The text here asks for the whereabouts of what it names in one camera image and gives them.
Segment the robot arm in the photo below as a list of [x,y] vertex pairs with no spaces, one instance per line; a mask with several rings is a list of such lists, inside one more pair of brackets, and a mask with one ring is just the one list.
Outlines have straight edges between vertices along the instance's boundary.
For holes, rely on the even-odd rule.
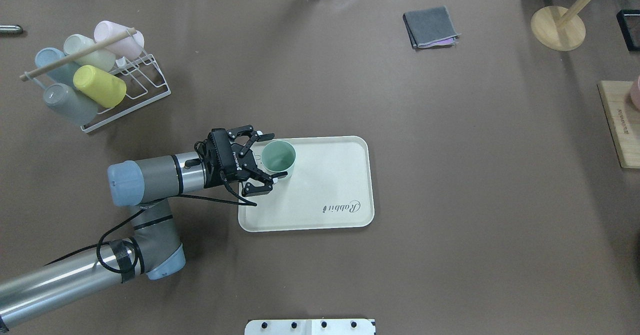
[[256,161],[252,146],[274,138],[252,125],[213,128],[190,152],[109,166],[112,201],[128,209],[128,218],[95,244],[2,282],[1,332],[137,276],[160,280],[180,271],[186,257],[169,199],[224,187],[231,205],[254,206],[250,197],[269,194],[288,175],[263,171]]

